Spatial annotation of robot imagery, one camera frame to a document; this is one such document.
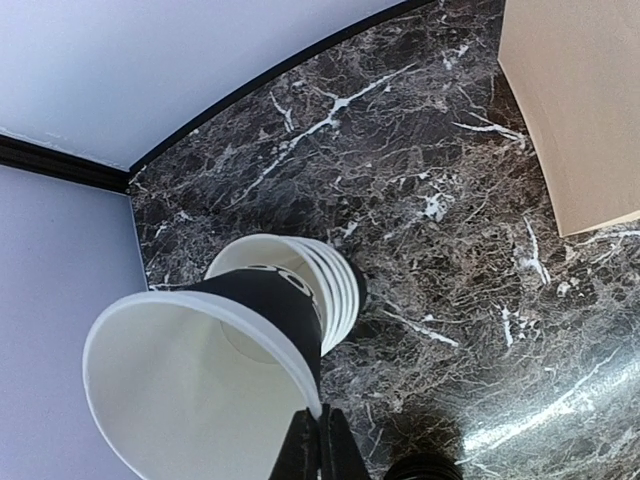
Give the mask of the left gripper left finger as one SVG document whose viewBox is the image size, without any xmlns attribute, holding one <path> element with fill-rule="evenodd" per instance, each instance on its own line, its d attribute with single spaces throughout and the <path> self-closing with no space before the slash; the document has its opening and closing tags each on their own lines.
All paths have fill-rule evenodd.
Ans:
<svg viewBox="0 0 640 480">
<path fill-rule="evenodd" d="M 315 480 L 320 469 L 320 433 L 309 410 L 297 411 L 291 420 L 270 480 Z"/>
</svg>

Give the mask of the black paper coffee cup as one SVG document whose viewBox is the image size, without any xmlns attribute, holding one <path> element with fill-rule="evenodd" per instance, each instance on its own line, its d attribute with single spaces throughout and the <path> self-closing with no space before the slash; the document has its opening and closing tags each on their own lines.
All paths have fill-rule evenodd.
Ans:
<svg viewBox="0 0 640 480">
<path fill-rule="evenodd" d="M 295 413 L 322 413 L 311 287 L 274 266 L 126 296 L 86 338 L 94 421 L 143 479 L 265 479 Z"/>
</svg>

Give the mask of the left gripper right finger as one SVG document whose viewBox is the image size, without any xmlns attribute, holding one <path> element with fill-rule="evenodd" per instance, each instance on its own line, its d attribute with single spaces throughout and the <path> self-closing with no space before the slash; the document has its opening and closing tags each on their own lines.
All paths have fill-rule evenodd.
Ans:
<svg viewBox="0 0 640 480">
<path fill-rule="evenodd" d="M 342 410 L 323 405 L 319 420 L 320 476 L 331 480 L 369 480 L 365 462 Z"/>
</svg>

